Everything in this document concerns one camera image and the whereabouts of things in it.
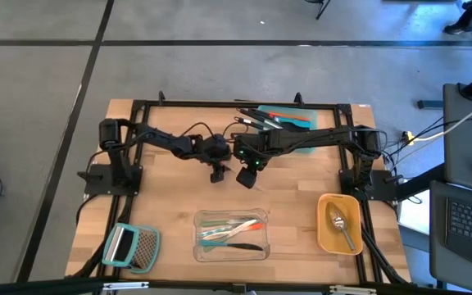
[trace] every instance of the desk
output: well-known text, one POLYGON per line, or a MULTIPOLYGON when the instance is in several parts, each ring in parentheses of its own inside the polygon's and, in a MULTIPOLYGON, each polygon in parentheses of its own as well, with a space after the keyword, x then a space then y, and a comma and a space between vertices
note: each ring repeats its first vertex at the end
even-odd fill
MULTIPOLYGON (((129 118, 132 100, 111 100, 107 117, 129 118)), ((331 111, 318 111, 319 128, 334 127, 331 111)), ((168 133, 181 134, 197 121, 221 132, 238 113, 233 108, 151 107, 148 124, 168 133)), ((374 127, 369 106, 353 105, 355 125, 374 127)), ((243 132, 235 125, 230 132, 243 132)), ((208 135, 197 126, 191 134, 208 135)), ((337 147, 319 147, 312 154, 291 153, 269 162, 253 189, 235 180, 241 165, 228 163, 225 180, 211 184, 211 168, 198 161, 182 161, 158 147, 143 146, 142 185, 134 199, 132 225, 151 225, 161 232, 156 264, 145 275, 121 272, 122 279, 177 281, 357 284, 354 256, 321 250, 316 243, 316 203, 323 193, 339 193, 337 147), (193 217, 200 210, 262 208, 267 212, 270 256, 264 261, 197 262, 193 258, 193 217)), ((97 162, 104 163, 106 155, 97 162)), ((374 169, 383 169, 378 159, 374 169)), ((103 240, 110 196, 94 198, 82 210, 66 268, 79 270, 103 240)), ((370 202, 377 244, 398 274, 410 280, 402 241, 393 210, 382 202, 370 202)), ((372 280, 370 258, 364 251, 367 278, 372 280)))

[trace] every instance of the metal spoon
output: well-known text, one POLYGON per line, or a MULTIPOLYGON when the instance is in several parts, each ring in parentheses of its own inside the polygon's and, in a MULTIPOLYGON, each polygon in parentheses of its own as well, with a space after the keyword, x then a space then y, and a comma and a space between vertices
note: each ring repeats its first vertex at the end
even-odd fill
POLYGON ((342 219, 342 217, 335 217, 332 221, 334 227, 342 231, 345 239, 347 240, 347 243, 349 244, 349 247, 351 248, 351 251, 355 251, 356 247, 354 246, 351 237, 349 237, 349 234, 347 233, 347 224, 345 220, 342 219))
POLYGON ((354 246, 354 243, 352 242, 351 237, 347 232, 347 222, 345 221, 342 212, 333 203, 329 204, 329 217, 331 219, 331 222, 333 223, 334 228, 340 230, 345 236, 345 239, 347 240, 347 244, 349 244, 351 251, 355 251, 356 247, 354 246))

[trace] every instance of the shoe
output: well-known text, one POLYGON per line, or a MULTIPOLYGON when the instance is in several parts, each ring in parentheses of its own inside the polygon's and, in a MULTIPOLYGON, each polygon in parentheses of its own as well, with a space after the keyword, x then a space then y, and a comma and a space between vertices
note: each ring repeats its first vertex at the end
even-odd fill
POLYGON ((462 9, 467 10, 467 8, 469 8, 471 5, 472 5, 472 1, 463 2, 462 9))
POLYGON ((447 27, 443 28, 443 31, 447 34, 462 34, 466 32, 471 32, 471 28, 461 27, 457 24, 448 25, 447 27))

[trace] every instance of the plastic tray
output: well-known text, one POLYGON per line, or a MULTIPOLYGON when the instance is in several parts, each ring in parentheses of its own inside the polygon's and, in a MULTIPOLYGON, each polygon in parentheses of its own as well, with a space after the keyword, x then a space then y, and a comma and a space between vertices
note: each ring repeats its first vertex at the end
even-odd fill
POLYGON ((194 216, 194 248, 193 255, 197 261, 252 261, 264 260, 270 254, 270 245, 267 241, 267 214, 262 209, 243 211, 206 211, 202 210, 194 216), (215 220, 237 220, 240 218, 254 218, 262 223, 261 229, 240 232, 225 241, 225 243, 250 243, 260 246, 264 251, 244 250, 233 247, 210 247, 199 245, 201 233, 223 227, 202 226, 202 223, 215 220))
POLYGON ((357 255, 363 250, 364 243, 361 239, 360 203, 351 196, 326 193, 318 201, 318 245, 327 252, 345 255, 357 255), (342 232, 335 229, 327 214, 327 204, 334 203, 345 215, 347 232, 356 250, 352 251, 347 244, 342 232))

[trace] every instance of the utensil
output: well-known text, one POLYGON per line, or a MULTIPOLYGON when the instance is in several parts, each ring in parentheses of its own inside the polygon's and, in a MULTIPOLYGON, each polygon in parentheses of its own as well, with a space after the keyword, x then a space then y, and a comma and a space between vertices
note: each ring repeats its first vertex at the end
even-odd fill
POLYGON ((235 229, 232 229, 231 231, 229 231, 228 234, 224 234, 224 233, 218 233, 218 234, 212 234, 208 237, 205 237, 203 239, 207 239, 207 240, 211 240, 211 239, 216 239, 216 238, 223 238, 225 235, 227 236, 227 238, 230 238, 230 237, 233 237, 235 234, 243 231, 244 229, 246 229, 249 225, 252 225, 256 223, 256 220, 249 220, 247 222, 243 222, 242 224, 240 224, 238 227, 236 227, 235 229))
POLYGON ((253 244, 250 244, 250 243, 222 243, 222 242, 201 240, 200 241, 200 246, 203 246, 203 247, 235 247, 235 248, 238 248, 238 249, 263 251, 262 247, 257 246, 257 245, 253 245, 253 244))
POLYGON ((210 227, 210 226, 220 226, 220 225, 234 225, 234 224, 241 224, 245 221, 254 220, 252 217, 243 217, 243 218, 236 218, 232 220, 210 220, 210 221, 203 221, 201 226, 202 227, 210 227))
POLYGON ((204 232, 200 233, 200 238, 205 238, 206 236, 210 236, 211 234, 217 234, 217 233, 230 231, 231 229, 233 229, 236 226, 238 226, 238 225, 229 225, 229 226, 224 226, 224 227, 219 228, 219 229, 207 230, 207 231, 204 231, 204 232))
MULTIPOLYGON (((261 229, 263 227, 262 223, 254 224, 254 225, 249 225, 247 228, 243 229, 242 231, 248 231, 248 230, 255 230, 255 229, 261 229)), ((205 240, 214 240, 218 238, 223 238, 224 236, 230 234, 231 230, 226 230, 226 231, 216 231, 215 233, 211 233, 205 236, 202 236, 202 239, 205 240)))
POLYGON ((302 117, 302 116, 293 116, 293 115, 282 114, 282 113, 272 112, 272 111, 268 111, 268 113, 269 115, 276 116, 276 117, 290 118, 290 119, 296 119, 296 120, 302 120, 302 121, 311 121, 307 119, 306 117, 302 117))
POLYGON ((240 109, 239 108, 239 109, 236 109, 236 110, 241 112, 245 116, 250 116, 252 119, 258 120, 261 123, 263 123, 264 125, 268 125, 269 127, 272 127, 274 129, 282 129, 283 128, 280 124, 278 124, 278 122, 276 122, 274 120, 266 119, 268 116, 264 117, 264 116, 259 115, 258 113, 256 113, 255 112, 255 111, 257 111, 256 109, 245 110, 245 109, 240 109))
POLYGON ((249 127, 252 127, 252 128, 256 128, 258 130, 269 130, 270 129, 269 127, 265 127, 264 125, 257 124, 255 122, 249 120, 249 119, 243 119, 242 117, 235 116, 234 120, 236 120, 236 122, 238 122, 240 124, 243 124, 243 125, 246 125, 246 126, 249 126, 249 127))
POLYGON ((345 216, 340 211, 340 209, 338 209, 338 207, 332 202, 330 202, 327 206, 329 206, 329 217, 334 228, 340 230, 343 233, 345 239, 347 240, 349 248, 351 248, 351 251, 355 251, 356 247, 352 242, 349 233, 347 232, 347 222, 345 220, 345 216))

